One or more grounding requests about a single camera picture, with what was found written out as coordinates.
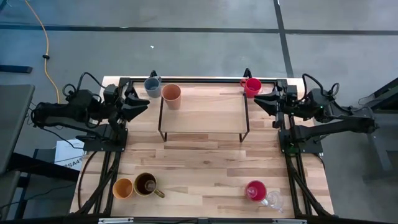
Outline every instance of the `gray floor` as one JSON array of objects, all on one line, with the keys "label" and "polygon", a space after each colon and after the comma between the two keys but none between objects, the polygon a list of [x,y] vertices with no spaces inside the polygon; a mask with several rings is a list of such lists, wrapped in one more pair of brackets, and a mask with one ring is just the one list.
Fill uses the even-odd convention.
[{"label": "gray floor", "polygon": [[[213,27],[277,29],[272,0],[31,0],[45,24],[76,26]],[[286,29],[397,30],[394,0],[280,0]],[[23,1],[9,0],[0,12],[3,24],[36,24]],[[286,77],[279,34],[70,32],[50,31],[49,73],[59,88],[76,83],[82,72],[105,75],[240,77],[246,67],[256,77]],[[287,35],[295,77],[309,73],[327,88],[340,82],[338,101],[358,98],[397,77],[397,36]],[[0,74],[2,84],[32,83],[33,102],[55,102],[43,71],[45,39],[39,30],[0,30],[0,63],[29,65],[29,75]],[[84,87],[99,88],[90,80]],[[77,133],[57,131],[65,138]],[[57,138],[25,125],[16,151],[32,156],[35,148],[54,147]],[[341,133],[323,141],[326,176],[335,213],[345,218],[398,222],[398,187],[393,182],[365,184],[362,175],[375,163],[366,137]],[[29,205],[26,217],[57,212],[46,199]]]}]

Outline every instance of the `brown mug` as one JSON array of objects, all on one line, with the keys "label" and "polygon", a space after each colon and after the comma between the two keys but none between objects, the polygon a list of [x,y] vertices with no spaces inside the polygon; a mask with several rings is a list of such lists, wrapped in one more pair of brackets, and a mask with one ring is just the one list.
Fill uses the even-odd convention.
[{"label": "brown mug", "polygon": [[143,173],[137,176],[134,181],[134,190],[140,196],[146,197],[155,193],[157,196],[164,198],[164,193],[157,188],[157,181],[154,175]]}]

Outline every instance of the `cup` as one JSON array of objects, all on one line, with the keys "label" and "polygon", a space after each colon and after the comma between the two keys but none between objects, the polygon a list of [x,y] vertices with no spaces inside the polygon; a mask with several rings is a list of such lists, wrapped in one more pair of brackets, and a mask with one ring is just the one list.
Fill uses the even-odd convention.
[{"label": "cup", "polygon": [[267,189],[266,186],[259,180],[254,180],[248,183],[244,189],[246,197],[253,202],[260,202],[265,206],[268,206],[268,201],[266,200]]},{"label": "cup", "polygon": [[114,183],[112,193],[118,199],[126,199],[132,195],[134,191],[133,185],[130,179],[120,178]]},{"label": "cup", "polygon": [[164,193],[157,188],[157,182],[154,175],[143,173],[137,176],[134,181],[134,190],[140,196],[146,197],[155,193],[157,196],[164,198]]},{"label": "cup", "polygon": [[241,86],[248,98],[253,98],[261,89],[261,81],[257,78],[241,79]]},{"label": "cup", "polygon": [[152,71],[149,78],[144,82],[144,88],[150,97],[158,98],[162,94],[161,84],[162,78],[157,76],[155,71]]},{"label": "cup", "polygon": [[178,110],[181,105],[181,88],[176,84],[167,84],[163,87],[162,97],[170,110]]}]

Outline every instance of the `wooden tabletop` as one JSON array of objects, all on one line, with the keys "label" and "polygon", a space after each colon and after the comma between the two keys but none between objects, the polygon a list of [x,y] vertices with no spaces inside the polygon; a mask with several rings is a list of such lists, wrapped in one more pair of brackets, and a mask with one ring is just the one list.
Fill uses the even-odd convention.
[{"label": "wooden tabletop", "polygon": [[[120,77],[104,77],[103,85],[118,84]],[[290,85],[297,85],[298,97],[303,95],[300,78],[288,78]],[[192,97],[242,95],[239,84],[178,83],[190,91]],[[156,195],[140,197],[137,194],[126,200],[114,199],[112,216],[125,217],[224,217],[224,218],[277,218],[294,217],[285,157],[280,152],[277,129],[272,128],[274,117],[268,116],[252,99],[248,99],[250,133],[243,143],[237,134],[226,133],[169,133],[163,142],[158,128],[160,98],[149,98],[141,83],[134,87],[140,98],[150,99],[149,108],[128,123],[128,143],[122,153],[118,178],[134,181],[137,175],[150,172],[157,177],[159,189],[165,198]],[[264,85],[268,93],[272,85]],[[217,100],[210,105],[237,111],[228,100]],[[183,101],[181,107],[189,110],[205,109]],[[193,115],[197,121],[203,119]],[[312,126],[312,121],[295,119],[297,124]],[[211,120],[214,127],[224,121]],[[97,153],[88,164],[81,187],[84,203],[98,186],[104,153]],[[333,213],[325,171],[319,158],[303,154],[303,165],[308,188],[324,208]],[[283,213],[269,207],[250,202],[244,196],[244,187],[252,180],[262,181],[268,191],[277,190],[284,198]],[[108,195],[105,189],[101,210]],[[302,193],[298,190],[300,208],[304,211]],[[77,191],[71,212],[78,209]]]}]

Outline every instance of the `yellow cup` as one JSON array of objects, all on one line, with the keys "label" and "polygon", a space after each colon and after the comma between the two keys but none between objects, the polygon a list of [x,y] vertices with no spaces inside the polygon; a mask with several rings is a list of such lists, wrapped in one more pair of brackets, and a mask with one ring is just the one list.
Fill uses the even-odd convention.
[{"label": "yellow cup", "polygon": [[114,183],[112,193],[118,199],[126,199],[130,197],[134,191],[133,183],[128,178],[120,178]]}]

